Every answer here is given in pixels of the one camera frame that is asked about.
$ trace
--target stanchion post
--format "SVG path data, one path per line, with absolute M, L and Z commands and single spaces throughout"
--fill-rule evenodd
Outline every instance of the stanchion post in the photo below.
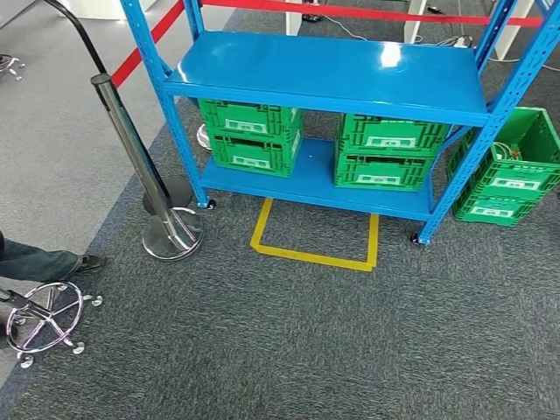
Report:
M 162 260 L 183 258 L 198 248 L 204 232 L 200 217 L 187 208 L 171 208 L 162 178 L 121 101 L 111 76 L 97 74 L 91 78 L 91 83 L 155 211 L 144 229 L 144 248 Z

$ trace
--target stanchion base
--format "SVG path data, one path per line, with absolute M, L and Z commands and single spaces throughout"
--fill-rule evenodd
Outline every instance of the stanchion base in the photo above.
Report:
M 169 201 L 171 207 L 186 207 L 192 201 L 192 188 L 185 177 L 165 178 L 163 180 L 163 183 L 165 184 L 165 187 L 169 192 Z M 148 197 L 148 194 L 144 194 L 142 204 L 147 213 L 156 213 Z
M 175 210 L 184 222 L 195 240 L 192 240 L 177 223 L 175 228 L 179 237 L 187 245 L 186 249 L 179 249 L 167 236 L 162 219 L 159 216 L 154 216 L 144 228 L 142 237 L 142 243 L 148 254 L 158 260 L 175 261 L 189 256 L 200 246 L 204 235 L 202 220 L 200 216 L 189 208 L 175 207 L 173 210 Z

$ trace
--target chair base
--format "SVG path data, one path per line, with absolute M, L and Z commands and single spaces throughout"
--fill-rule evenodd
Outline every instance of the chair base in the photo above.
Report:
M 45 290 L 48 291 L 46 306 L 36 304 L 30 299 L 39 291 Z M 54 304 L 56 291 L 66 290 L 73 293 L 75 299 L 72 303 L 61 307 L 60 309 L 54 309 L 53 305 Z M 69 282 L 42 284 L 41 286 L 30 290 L 27 294 L 24 295 L 23 298 L 27 299 L 27 304 L 20 309 L 13 309 L 6 323 L 8 343 L 11 348 L 18 352 L 17 358 L 20 361 L 20 366 L 23 369 L 29 368 L 33 364 L 35 361 L 33 354 L 42 353 L 60 343 L 63 343 L 70 347 L 72 352 L 74 354 L 82 353 L 85 348 L 85 345 L 81 341 L 75 342 L 70 340 L 70 333 L 72 333 L 82 318 L 85 302 L 91 301 L 93 306 L 100 306 L 103 301 L 103 298 L 101 296 L 83 295 L 82 292 L 74 283 Z M 65 312 L 69 311 L 76 306 L 77 309 L 75 315 L 74 315 L 70 326 L 66 330 L 60 328 L 56 321 L 57 317 L 65 314 Z M 12 326 L 23 325 L 27 319 L 37 319 L 38 320 L 38 323 L 30 334 L 26 337 L 18 337 L 18 340 L 17 341 L 12 335 Z M 44 345 L 34 344 L 35 339 L 45 326 L 50 326 L 54 330 L 55 338 Z

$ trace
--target shoe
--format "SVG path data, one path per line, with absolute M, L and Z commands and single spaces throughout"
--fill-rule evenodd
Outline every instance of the shoe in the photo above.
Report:
M 105 265 L 105 258 L 96 255 L 85 255 L 82 258 L 82 264 L 76 273 L 85 273 L 88 271 L 97 270 Z

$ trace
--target shelf upright post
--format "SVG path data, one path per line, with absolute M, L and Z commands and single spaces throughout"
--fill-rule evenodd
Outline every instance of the shelf upright post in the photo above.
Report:
M 155 91 L 163 115 L 165 117 L 167 127 L 171 133 L 175 147 L 179 153 L 179 157 L 183 163 L 183 167 L 189 176 L 189 180 L 192 186 L 192 191 L 197 199 L 199 207 L 206 207 L 208 204 L 208 197 L 206 192 L 200 185 L 198 169 L 195 162 L 190 146 L 188 143 L 187 136 L 183 128 L 181 120 L 179 118 L 177 109 L 175 108 L 175 102 L 172 95 L 165 90 L 165 73 L 162 66 L 162 60 L 158 55 L 156 46 L 150 34 L 150 29 L 146 22 L 146 17 L 140 7 L 139 0 L 121 0 L 125 15 L 128 21 L 130 30 L 134 41 L 138 46 L 140 55 L 146 66 L 148 77 L 150 78 L 152 86 Z
M 499 0 L 494 7 L 494 13 L 490 18 L 490 22 L 486 25 L 475 53 L 478 76 L 482 73 L 488 58 L 492 55 L 496 41 L 507 25 L 507 21 L 509 20 L 511 12 L 515 7 L 515 3 L 517 3 L 516 0 Z
M 198 0 L 183 0 L 185 5 L 185 12 L 187 14 L 189 28 L 192 35 L 192 42 L 195 41 L 198 35 L 204 32 L 204 22 L 200 12 L 200 6 Z
M 474 141 L 437 202 L 432 216 L 418 233 L 417 242 L 430 241 L 432 235 L 459 196 L 469 177 L 507 121 L 510 112 L 519 103 L 558 41 L 560 41 L 560 0 L 555 2 L 543 17 L 540 27 L 509 74 L 508 80 L 491 102 L 488 109 L 491 117 L 484 127 L 478 130 Z

